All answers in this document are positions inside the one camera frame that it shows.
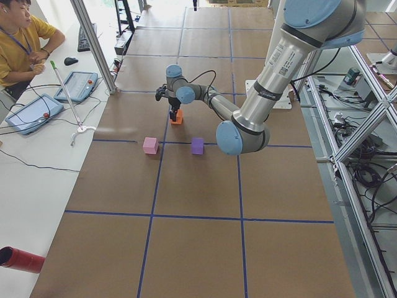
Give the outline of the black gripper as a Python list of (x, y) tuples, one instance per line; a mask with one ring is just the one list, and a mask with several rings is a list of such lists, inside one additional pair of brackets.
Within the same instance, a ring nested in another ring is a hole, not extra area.
[(168, 101), (169, 104), (171, 105), (171, 110), (169, 111), (169, 117), (171, 121), (176, 120), (176, 113), (180, 109), (180, 101), (176, 97), (176, 95), (172, 92), (168, 92)]

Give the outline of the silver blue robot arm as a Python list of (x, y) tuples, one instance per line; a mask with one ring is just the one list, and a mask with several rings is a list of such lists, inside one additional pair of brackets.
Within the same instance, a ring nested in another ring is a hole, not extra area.
[(222, 120), (216, 142), (227, 155), (267, 146), (270, 132), (265, 120), (309, 53), (355, 45), (363, 39), (366, 1), (286, 1), (281, 8), (283, 22), (273, 30), (280, 37), (241, 107), (212, 85), (188, 82), (178, 65), (166, 68), (166, 83), (156, 91), (157, 101), (168, 99), (172, 120), (182, 104), (206, 103)]

